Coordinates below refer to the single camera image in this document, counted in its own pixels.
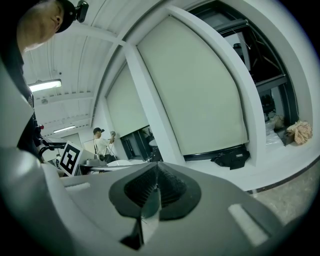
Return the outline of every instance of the gray floor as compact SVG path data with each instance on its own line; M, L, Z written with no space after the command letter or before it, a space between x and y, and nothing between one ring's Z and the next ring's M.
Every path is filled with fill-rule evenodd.
M283 224L287 224L309 209L319 182L320 161L295 179L252 196L269 207Z

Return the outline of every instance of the roller blind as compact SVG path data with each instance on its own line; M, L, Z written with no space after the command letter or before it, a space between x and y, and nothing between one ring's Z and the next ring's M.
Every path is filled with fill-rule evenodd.
M168 17L147 34L138 50L183 155L248 142L237 86L196 33Z
M106 102L118 136L123 137L149 125L127 64L115 80Z

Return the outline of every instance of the crumpled paper bag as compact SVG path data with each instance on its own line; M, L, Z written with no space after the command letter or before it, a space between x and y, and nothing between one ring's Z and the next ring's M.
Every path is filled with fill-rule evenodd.
M312 137L312 128L308 122L298 121L286 129L288 133L294 134L294 141L302 145Z

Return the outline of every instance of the camera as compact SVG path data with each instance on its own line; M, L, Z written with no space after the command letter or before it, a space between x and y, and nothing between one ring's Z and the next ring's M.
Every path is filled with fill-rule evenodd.
M86 19L88 8L89 4L86 1L79 1L77 7L75 8L74 20L77 20L80 23L84 22Z

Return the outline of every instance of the white shirt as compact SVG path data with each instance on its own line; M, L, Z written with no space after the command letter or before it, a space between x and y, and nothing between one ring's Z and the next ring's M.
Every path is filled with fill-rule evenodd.
M97 150L98 154L101 155L110 155L109 150L107 149L107 146L109 145L109 141L106 140L105 138L96 138L94 140L94 147Z

